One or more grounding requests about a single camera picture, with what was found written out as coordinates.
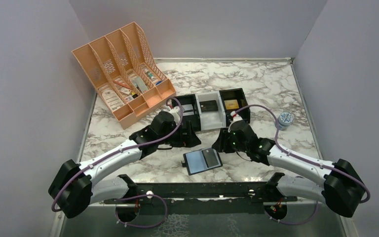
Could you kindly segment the silver grey credit card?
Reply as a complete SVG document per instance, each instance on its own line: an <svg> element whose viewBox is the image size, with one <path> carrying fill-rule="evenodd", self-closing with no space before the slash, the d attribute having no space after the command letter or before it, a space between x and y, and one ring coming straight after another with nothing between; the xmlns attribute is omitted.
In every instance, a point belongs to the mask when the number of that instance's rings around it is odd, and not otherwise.
<svg viewBox="0 0 379 237"><path fill-rule="evenodd" d="M194 115L194 107L192 104L182 105L182 109L183 109L183 116L184 117Z"/></svg>

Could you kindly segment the black leather card holder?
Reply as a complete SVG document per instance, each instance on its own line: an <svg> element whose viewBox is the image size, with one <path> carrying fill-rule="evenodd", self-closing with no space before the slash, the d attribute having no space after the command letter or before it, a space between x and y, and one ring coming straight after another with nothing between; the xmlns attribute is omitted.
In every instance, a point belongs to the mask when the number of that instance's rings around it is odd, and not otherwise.
<svg viewBox="0 0 379 237"><path fill-rule="evenodd" d="M181 164L182 164L182 167L186 168L188 175L194 175L194 174L202 173L202 172L205 172L207 170L211 170L211 169L215 169L215 168L223 166L220 155L215 150L219 159L220 159L221 165L217 166L217 167L213 167L213 168L207 168L206 163L205 163L205 159L204 159L202 152L201 152L202 150L203 149L183 154L184 161L181 162Z"/></svg>

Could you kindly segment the black VIP credit card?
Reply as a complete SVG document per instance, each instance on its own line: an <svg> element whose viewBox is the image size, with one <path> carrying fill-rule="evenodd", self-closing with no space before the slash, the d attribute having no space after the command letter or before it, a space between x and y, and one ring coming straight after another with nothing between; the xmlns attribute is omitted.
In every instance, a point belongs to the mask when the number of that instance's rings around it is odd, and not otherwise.
<svg viewBox="0 0 379 237"><path fill-rule="evenodd" d="M200 101L199 104L202 113L218 111L216 100Z"/></svg>

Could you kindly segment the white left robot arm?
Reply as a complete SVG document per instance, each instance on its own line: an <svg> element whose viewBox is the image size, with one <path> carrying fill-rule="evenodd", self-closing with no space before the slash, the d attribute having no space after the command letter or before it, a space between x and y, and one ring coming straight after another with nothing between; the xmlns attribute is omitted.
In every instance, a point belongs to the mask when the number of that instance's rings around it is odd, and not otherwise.
<svg viewBox="0 0 379 237"><path fill-rule="evenodd" d="M125 203L135 198L135 189L123 178L102 180L114 171L156 152L160 145L192 148L201 144L192 124L184 123L179 107L159 112L148 126L132 133L114 149L91 160L64 162L52 181L48 193L53 198L52 211L74 218L88 205L116 194Z"/></svg>

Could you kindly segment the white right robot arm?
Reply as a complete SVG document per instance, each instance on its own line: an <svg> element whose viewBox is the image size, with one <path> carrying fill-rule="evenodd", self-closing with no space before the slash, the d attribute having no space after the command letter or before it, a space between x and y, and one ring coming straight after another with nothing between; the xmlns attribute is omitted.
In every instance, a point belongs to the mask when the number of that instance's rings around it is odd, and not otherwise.
<svg viewBox="0 0 379 237"><path fill-rule="evenodd" d="M245 153L253 162L295 173L295 177L275 173L266 183L262 195L272 201L301 197L324 203L340 216L352 217L365 193L362 180L348 161L301 157L272 139L258 137L243 120L222 128L212 147L219 153Z"/></svg>

